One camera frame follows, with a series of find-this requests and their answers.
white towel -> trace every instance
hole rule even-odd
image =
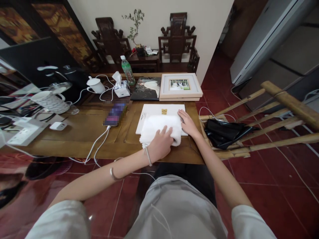
[[[149,118],[145,119],[143,124],[140,137],[142,147],[145,148],[145,146],[148,146],[154,139],[156,131],[162,130],[166,125],[167,130],[169,130],[170,127],[173,128],[173,132],[170,135],[174,139],[172,146],[180,145],[182,134],[180,117],[168,115],[152,115]]]

smartphone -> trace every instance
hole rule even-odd
[[[113,108],[110,110],[108,116],[105,121],[103,121],[104,126],[118,126],[122,115],[126,109],[125,103],[116,103]]]

dark bag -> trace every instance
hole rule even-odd
[[[244,123],[228,123],[215,119],[209,119],[205,128],[207,137],[215,148],[227,149],[244,135],[260,130],[257,127],[250,127]]]

power strip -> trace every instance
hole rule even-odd
[[[28,146],[48,125],[47,122],[41,122],[30,117],[19,118],[14,125],[23,127],[7,143],[17,146]]]

white mug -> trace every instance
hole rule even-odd
[[[89,76],[89,80],[87,81],[87,85],[89,86],[88,88],[86,88],[89,92],[92,93],[97,93],[97,94],[102,94],[105,91],[105,87],[104,85],[101,83],[101,80],[98,78],[92,78],[91,76]]]
[[[65,103],[65,97],[61,94],[59,95],[62,99],[55,96],[51,91],[42,91],[31,97],[31,100],[45,109],[52,111],[56,114],[61,114],[66,112],[70,106]]]

